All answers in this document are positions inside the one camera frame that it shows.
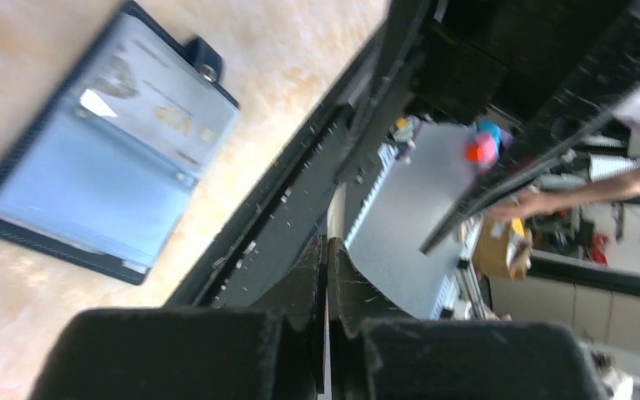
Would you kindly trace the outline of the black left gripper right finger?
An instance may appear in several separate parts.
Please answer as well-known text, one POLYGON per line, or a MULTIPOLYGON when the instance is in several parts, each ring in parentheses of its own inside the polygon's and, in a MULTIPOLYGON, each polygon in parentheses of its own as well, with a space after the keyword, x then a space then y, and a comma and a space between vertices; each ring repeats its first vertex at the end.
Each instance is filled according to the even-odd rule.
POLYGON ((549 322, 420 320, 328 244, 335 399, 604 399, 592 358, 549 322))

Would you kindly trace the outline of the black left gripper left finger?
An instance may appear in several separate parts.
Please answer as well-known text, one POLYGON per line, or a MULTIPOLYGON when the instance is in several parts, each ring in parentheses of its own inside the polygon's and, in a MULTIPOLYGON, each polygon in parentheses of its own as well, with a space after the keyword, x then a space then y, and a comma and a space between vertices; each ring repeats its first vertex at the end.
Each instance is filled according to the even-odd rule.
POLYGON ((95 308, 62 330, 32 399, 314 399, 327 240, 248 307, 95 308))

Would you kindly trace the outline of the blue leather card holder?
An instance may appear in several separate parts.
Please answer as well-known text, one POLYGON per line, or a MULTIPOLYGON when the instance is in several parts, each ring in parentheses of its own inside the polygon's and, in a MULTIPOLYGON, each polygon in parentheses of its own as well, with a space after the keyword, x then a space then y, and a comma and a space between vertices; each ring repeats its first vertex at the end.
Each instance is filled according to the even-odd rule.
POLYGON ((139 285, 233 127, 197 177, 80 105, 124 14, 152 29, 239 110, 211 46, 200 37, 180 44, 139 4, 123 2, 0 162, 0 239, 139 285))

